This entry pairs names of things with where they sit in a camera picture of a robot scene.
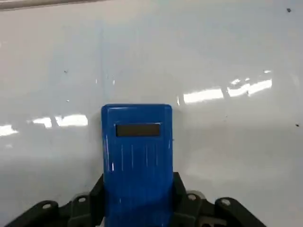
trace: glossy white surface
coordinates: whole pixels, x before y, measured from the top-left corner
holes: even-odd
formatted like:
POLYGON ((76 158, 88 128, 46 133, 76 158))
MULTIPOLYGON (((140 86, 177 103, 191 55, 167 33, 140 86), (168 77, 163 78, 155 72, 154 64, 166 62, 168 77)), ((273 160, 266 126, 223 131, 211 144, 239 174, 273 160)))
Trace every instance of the glossy white surface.
POLYGON ((100 108, 123 102, 173 106, 174 168, 188 189, 234 197, 270 227, 301 226, 301 2, 0 12, 0 225, 89 191, 103 168, 100 108))

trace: blue device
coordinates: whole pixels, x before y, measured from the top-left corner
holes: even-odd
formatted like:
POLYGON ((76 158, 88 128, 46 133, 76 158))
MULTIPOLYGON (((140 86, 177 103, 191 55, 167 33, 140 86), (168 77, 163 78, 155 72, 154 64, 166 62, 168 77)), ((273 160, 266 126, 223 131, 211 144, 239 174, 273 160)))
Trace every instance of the blue device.
POLYGON ((170 105, 102 107, 105 227, 162 227, 171 215, 170 105))

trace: white table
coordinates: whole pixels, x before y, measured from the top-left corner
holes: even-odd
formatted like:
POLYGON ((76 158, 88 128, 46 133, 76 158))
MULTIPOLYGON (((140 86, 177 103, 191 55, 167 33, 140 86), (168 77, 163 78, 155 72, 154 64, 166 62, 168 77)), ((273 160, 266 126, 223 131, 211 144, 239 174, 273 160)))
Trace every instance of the white table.
POLYGON ((234 197, 269 227, 301 226, 301 2, 0 12, 0 226, 92 188, 106 103, 171 104, 174 169, 188 189, 234 197))

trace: screw hole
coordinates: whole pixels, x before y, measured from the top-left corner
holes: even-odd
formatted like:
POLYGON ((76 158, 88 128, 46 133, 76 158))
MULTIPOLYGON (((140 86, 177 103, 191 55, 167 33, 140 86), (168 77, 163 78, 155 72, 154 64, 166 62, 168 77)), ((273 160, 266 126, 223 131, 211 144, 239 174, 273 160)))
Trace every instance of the screw hole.
POLYGON ((42 209, 48 209, 51 207, 51 204, 47 203, 45 205, 43 205, 42 209))
POLYGON ((78 198, 78 202, 85 202, 86 201, 86 198, 85 197, 80 197, 78 198))

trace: screw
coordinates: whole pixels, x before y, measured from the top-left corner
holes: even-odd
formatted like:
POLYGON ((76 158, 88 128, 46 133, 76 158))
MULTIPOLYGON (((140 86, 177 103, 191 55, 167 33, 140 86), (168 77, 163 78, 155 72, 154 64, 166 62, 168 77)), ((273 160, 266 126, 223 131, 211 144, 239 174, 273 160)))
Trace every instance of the screw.
POLYGON ((231 204, 231 202, 229 200, 227 200, 227 199, 222 199, 221 203, 224 204, 224 205, 226 205, 226 206, 229 206, 231 204))
POLYGON ((194 194, 189 194, 188 198, 192 201, 196 200, 196 196, 194 194))

